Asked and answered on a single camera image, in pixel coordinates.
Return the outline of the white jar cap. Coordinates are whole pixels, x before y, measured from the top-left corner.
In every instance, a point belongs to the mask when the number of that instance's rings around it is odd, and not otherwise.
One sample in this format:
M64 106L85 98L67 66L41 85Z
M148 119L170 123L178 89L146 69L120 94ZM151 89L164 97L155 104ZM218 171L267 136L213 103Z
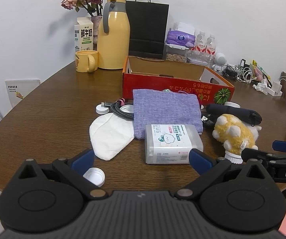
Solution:
M228 151L225 151L225 159L229 160L233 164L242 164L243 159L241 158L241 155L233 154Z

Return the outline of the yellow plush toy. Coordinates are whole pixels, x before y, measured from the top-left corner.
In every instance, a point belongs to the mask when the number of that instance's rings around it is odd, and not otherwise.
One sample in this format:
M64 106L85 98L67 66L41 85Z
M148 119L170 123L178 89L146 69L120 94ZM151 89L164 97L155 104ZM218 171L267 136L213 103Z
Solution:
M212 136L223 144L225 151L241 155L246 148L258 149L255 142L261 126L251 126L236 116L223 114L217 118Z

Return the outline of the dark navy pouch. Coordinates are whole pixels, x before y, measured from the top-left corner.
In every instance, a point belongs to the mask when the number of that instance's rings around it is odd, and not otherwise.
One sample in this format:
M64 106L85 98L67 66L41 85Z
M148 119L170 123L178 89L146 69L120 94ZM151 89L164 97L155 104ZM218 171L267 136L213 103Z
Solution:
M250 124L251 126L259 125L262 122L262 117L258 112L244 108L236 108L219 104L208 104L206 106L206 111L214 116L231 114L239 118L241 121Z

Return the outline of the small white bottle cap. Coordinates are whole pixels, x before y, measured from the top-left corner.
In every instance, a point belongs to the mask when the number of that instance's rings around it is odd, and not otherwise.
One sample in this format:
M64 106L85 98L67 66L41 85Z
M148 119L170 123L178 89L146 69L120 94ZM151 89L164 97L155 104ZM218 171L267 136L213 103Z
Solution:
M101 104L99 104L95 107L95 111L99 115L104 115L104 114L109 113L109 107L105 107L105 106L102 106Z

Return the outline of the white round device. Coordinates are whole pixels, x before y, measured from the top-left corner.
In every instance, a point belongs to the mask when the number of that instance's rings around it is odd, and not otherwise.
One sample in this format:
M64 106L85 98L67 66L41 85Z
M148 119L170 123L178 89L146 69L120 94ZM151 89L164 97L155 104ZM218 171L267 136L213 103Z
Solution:
M229 106L229 107L235 107L235 108L240 108L240 105L237 103L233 103L231 101L227 101L224 103L225 106Z

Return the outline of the purple knitted cloth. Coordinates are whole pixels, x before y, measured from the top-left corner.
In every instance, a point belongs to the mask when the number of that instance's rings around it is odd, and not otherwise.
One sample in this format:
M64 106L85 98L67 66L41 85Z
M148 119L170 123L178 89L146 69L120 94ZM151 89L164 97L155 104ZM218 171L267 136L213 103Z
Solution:
M187 124L203 132L199 101L194 94L157 91L149 89L133 90L134 136L145 138L149 124Z

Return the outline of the large white ribbed cap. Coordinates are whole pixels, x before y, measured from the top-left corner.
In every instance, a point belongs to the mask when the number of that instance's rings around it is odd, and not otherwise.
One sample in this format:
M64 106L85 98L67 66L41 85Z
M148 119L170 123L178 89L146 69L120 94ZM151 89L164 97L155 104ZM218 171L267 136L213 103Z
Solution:
M124 113L134 113L134 106L132 104L123 105L120 107L120 110Z

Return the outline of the white power adapter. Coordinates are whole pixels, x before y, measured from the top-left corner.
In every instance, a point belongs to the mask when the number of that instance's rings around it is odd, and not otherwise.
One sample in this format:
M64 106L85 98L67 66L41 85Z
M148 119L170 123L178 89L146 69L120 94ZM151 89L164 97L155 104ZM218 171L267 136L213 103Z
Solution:
M280 82L273 82L271 88L267 88L267 92L269 95L273 97L281 97L283 92L281 91L282 85Z

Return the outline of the yellow ceramic mug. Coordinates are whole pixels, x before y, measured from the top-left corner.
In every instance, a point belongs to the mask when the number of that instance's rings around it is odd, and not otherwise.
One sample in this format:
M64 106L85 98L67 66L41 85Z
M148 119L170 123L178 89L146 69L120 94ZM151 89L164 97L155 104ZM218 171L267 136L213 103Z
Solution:
M80 73L91 73L97 70L99 53L94 50L83 50L75 53L76 71Z

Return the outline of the red cardboard pumpkin box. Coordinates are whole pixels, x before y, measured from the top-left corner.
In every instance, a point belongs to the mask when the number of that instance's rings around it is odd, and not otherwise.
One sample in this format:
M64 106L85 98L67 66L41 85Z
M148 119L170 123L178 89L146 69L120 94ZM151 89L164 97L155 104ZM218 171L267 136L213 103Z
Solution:
M223 105L235 87L207 66L129 56L122 71L122 97L133 99L137 89L169 89L194 94L202 105Z

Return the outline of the white robot figurine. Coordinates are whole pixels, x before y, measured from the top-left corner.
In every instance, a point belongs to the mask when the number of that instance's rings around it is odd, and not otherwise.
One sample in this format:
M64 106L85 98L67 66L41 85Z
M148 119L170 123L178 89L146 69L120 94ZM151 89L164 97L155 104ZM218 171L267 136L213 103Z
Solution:
M225 55L221 52L218 52L214 55L212 70L222 75L226 63L227 59Z

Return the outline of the clear seed container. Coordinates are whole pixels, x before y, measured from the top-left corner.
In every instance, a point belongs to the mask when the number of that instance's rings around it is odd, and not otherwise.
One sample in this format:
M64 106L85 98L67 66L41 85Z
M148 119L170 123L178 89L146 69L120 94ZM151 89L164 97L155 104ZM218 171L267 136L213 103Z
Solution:
M165 44L166 47L166 55L165 59L167 61L173 62L187 62L187 52L189 51L188 47L176 45L176 44Z

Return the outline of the water bottle left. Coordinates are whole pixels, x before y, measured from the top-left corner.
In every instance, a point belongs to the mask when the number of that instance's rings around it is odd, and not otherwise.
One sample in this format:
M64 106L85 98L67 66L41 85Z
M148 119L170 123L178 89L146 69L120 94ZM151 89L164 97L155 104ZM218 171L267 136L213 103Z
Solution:
M195 40L195 52L198 54L202 54L206 52L206 40L205 40L205 33L200 31Z

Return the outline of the white milk carton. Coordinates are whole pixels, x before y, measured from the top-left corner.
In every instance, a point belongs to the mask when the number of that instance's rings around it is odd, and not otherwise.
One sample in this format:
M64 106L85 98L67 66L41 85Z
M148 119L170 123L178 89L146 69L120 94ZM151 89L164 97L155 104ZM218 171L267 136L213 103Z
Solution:
M78 17L74 25L75 52L93 50L93 22L89 17Z

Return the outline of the black paper bag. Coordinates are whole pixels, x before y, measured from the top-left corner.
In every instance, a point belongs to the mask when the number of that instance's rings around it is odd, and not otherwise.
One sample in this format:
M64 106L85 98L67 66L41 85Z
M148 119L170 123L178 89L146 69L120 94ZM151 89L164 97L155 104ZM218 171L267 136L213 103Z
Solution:
M162 59L169 5L162 3L127 1L130 23L129 55Z

